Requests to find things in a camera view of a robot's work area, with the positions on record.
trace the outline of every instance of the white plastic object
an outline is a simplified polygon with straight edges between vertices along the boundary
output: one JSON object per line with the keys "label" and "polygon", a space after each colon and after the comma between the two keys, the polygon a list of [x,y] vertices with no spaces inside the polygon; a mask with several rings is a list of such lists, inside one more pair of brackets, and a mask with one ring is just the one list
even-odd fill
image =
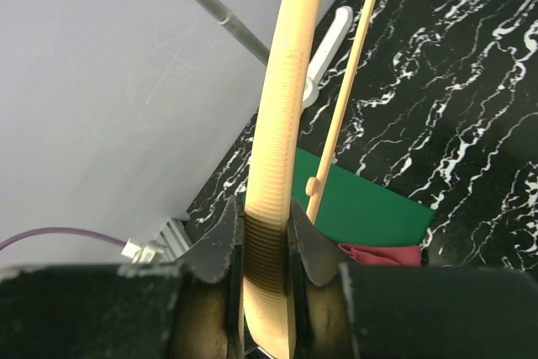
{"label": "white plastic object", "polygon": [[329,63],[335,57],[353,21],[353,9],[343,6],[336,9],[335,19],[327,30],[327,34],[319,44],[314,57],[310,61],[304,84],[303,111],[310,107],[319,96],[319,81],[324,75]]}
{"label": "white plastic object", "polygon": [[164,262],[175,261],[193,246],[182,221],[178,219],[169,219],[156,237],[156,241],[166,247],[162,257]]}
{"label": "white plastic object", "polygon": [[132,239],[127,240],[124,249],[121,251],[122,256],[127,256],[132,262],[139,264],[149,264],[151,262],[159,262],[166,251],[166,247],[150,241],[146,245],[142,245]]}

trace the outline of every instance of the green mat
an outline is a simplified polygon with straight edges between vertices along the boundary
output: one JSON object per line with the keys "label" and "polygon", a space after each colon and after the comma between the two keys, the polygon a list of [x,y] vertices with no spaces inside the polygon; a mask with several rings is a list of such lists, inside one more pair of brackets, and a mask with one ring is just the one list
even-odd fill
{"label": "green mat", "polygon": [[[306,210],[306,183],[319,158],[297,148],[292,195]],[[330,168],[316,226],[337,243],[370,246],[418,245],[434,211],[338,166]]]}

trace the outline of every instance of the black marble surface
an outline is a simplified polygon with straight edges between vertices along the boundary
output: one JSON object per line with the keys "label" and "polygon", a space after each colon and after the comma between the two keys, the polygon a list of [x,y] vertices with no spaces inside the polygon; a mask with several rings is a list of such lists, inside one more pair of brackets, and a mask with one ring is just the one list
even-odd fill
{"label": "black marble surface", "polygon": [[[320,155],[363,0],[302,117]],[[430,265],[505,266],[538,277],[538,0],[377,0],[339,166],[436,210]],[[245,189],[256,116],[189,209],[197,240]]]}

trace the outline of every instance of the gray metal pole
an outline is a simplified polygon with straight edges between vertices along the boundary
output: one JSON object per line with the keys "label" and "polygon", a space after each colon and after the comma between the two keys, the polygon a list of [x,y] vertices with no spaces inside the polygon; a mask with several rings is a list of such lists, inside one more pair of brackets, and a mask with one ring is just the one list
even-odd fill
{"label": "gray metal pole", "polygon": [[252,32],[219,0],[196,0],[220,25],[234,36],[252,55],[267,65],[269,50]]}

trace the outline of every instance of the wooden stick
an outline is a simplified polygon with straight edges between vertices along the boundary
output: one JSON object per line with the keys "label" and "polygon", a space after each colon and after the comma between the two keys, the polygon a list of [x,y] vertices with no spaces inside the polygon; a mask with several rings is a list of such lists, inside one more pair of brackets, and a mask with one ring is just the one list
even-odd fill
{"label": "wooden stick", "polygon": [[353,46],[351,47],[350,57],[345,67],[344,79],[342,81],[342,87],[338,94],[338,100],[336,101],[335,112],[333,113],[333,119],[330,122],[329,133],[327,134],[327,140],[321,155],[321,162],[319,163],[318,172],[316,177],[311,177],[306,186],[306,194],[310,196],[309,206],[306,210],[310,221],[315,223],[316,216],[318,215],[319,204],[321,203],[321,197],[325,184],[327,183],[327,177],[329,176],[330,165],[332,164],[333,155],[335,154],[336,142],[338,141],[338,134],[342,126],[344,119],[345,108],[347,107],[347,101],[349,100],[351,93],[351,85],[355,78],[356,69],[359,64],[359,58],[361,57],[362,46],[364,45],[364,39],[367,35],[368,25],[370,23],[370,17],[372,16],[372,10],[376,0],[365,0],[364,7],[362,8],[361,18],[356,29],[355,39],[353,40]]}

